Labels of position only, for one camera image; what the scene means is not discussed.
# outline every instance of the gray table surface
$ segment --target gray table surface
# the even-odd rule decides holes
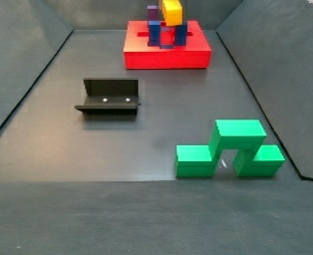
[[[127,71],[125,32],[77,31],[0,134],[0,182],[173,180],[174,146],[206,144],[216,119],[261,120],[265,143],[277,143],[214,32],[205,35],[206,70]],[[83,117],[82,79],[125,77],[140,80],[136,120]],[[218,166],[232,172],[228,155]]]

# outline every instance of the green cube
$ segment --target green cube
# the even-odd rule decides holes
[[[263,145],[248,160],[249,151],[240,151],[233,160],[233,169],[238,177],[273,176],[284,162],[284,156],[276,145]]]
[[[212,177],[213,168],[206,145],[177,145],[176,163],[177,178]]]

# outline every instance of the green arch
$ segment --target green arch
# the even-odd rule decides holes
[[[224,149],[237,149],[233,170],[238,177],[269,177],[284,162],[277,145],[263,144],[259,120],[216,120],[208,145],[177,145],[174,176],[212,177]]]

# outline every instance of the toy block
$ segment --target toy block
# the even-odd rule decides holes
[[[148,46],[148,21],[130,21],[123,45],[126,69],[202,69],[212,50],[196,21],[186,21],[185,46],[161,49]]]
[[[208,143],[213,168],[224,149],[248,150],[248,154],[255,154],[264,139],[265,131],[257,120],[214,121]]]
[[[148,46],[160,44],[160,21],[149,21],[149,41]]]
[[[173,44],[176,46],[184,46],[185,37],[186,37],[186,22],[184,22],[181,25],[174,26],[173,28]]]
[[[177,167],[174,172],[176,178],[210,178],[212,169],[210,167]]]
[[[161,14],[166,26],[181,24],[181,5],[178,0],[161,0]]]
[[[158,20],[158,11],[156,5],[148,6],[148,20]]]
[[[284,162],[276,145],[263,145],[252,159],[248,151],[240,151],[233,159],[233,169],[238,177],[271,177]]]
[[[161,49],[173,49],[173,45],[169,45],[169,44],[160,44],[160,48]]]
[[[206,145],[178,145],[176,147],[174,176],[177,178],[212,177],[210,156]]]
[[[210,167],[210,155],[206,145],[177,145],[176,165],[178,167]]]

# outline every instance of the blue block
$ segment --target blue block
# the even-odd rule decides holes
[[[173,49],[173,44],[161,44],[158,47],[161,49]]]
[[[149,21],[149,46],[157,46],[160,44],[160,21]]]
[[[185,37],[186,37],[186,22],[184,22],[181,25],[174,26],[173,28],[173,44],[176,46],[184,46]]]

